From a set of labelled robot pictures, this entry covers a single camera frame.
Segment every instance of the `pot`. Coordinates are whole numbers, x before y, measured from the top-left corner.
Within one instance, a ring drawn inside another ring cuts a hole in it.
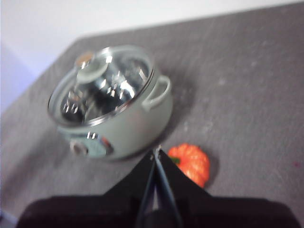
[[[171,81],[140,47],[87,52],[54,90],[48,112],[76,154],[125,157],[165,128]]]

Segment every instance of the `small pumpkin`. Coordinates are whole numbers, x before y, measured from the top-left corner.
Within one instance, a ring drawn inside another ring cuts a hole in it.
[[[187,177],[200,187],[204,187],[209,179],[210,162],[198,146],[183,143],[172,147],[168,155]]]

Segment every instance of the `gray table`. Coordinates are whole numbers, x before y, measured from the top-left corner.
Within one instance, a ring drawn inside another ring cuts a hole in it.
[[[143,157],[72,156],[48,98],[87,50],[146,47],[173,82],[171,121],[155,144],[200,145],[206,190],[287,204],[304,225],[304,3],[87,37],[73,43],[1,117],[1,206],[18,217],[51,195],[102,194]]]

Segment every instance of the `white wall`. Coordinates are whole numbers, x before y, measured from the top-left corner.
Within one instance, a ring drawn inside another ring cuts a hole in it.
[[[79,36],[299,1],[2,0],[1,112]]]

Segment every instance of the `pumpkin stem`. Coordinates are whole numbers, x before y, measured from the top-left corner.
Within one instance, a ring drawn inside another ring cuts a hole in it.
[[[181,162],[181,159],[180,159],[180,158],[171,157],[171,156],[169,156],[169,157],[171,158],[171,160],[172,160],[175,164],[179,164],[179,163]]]

